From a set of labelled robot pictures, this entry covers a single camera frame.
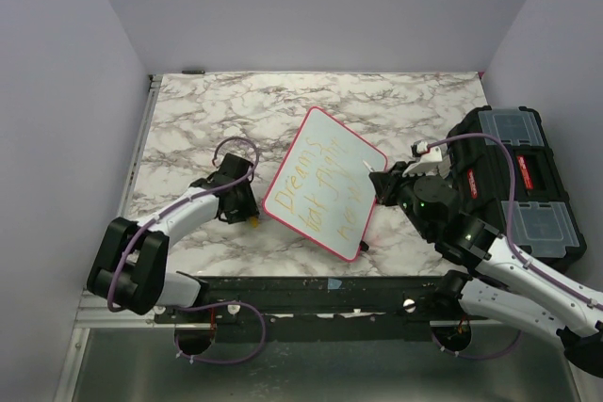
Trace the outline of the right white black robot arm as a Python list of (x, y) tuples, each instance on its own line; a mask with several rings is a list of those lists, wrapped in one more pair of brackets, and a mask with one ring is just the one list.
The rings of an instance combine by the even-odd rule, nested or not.
[(405, 174), (406, 163), (368, 174), (377, 203), (397, 206), (419, 235), (468, 274), (433, 296), (446, 319), (465, 312), (537, 335), (580, 370), (602, 375), (602, 294), (513, 247), (507, 236), (460, 206), (441, 177)]

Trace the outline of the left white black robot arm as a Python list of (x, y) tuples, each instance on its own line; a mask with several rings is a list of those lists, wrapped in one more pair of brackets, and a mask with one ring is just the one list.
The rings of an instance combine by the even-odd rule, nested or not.
[(106, 228), (86, 288), (108, 308), (146, 314), (176, 308), (189, 322), (202, 320), (208, 283), (167, 270), (171, 248), (207, 222), (245, 222), (259, 214), (251, 188), (254, 163), (227, 153), (218, 169), (200, 178), (175, 201), (137, 220), (113, 219)]

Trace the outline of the white yellow whiteboard marker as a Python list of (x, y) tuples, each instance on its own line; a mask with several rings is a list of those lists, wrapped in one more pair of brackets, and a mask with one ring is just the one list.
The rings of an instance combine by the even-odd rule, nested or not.
[(375, 169), (367, 161), (363, 160), (362, 162), (369, 172), (375, 171)]

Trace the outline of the pink framed whiteboard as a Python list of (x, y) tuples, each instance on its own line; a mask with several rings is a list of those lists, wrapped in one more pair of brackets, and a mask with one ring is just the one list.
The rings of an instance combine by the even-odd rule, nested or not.
[(385, 154), (320, 107), (310, 108), (263, 200), (265, 213), (345, 262), (361, 249), (375, 205), (367, 161)]

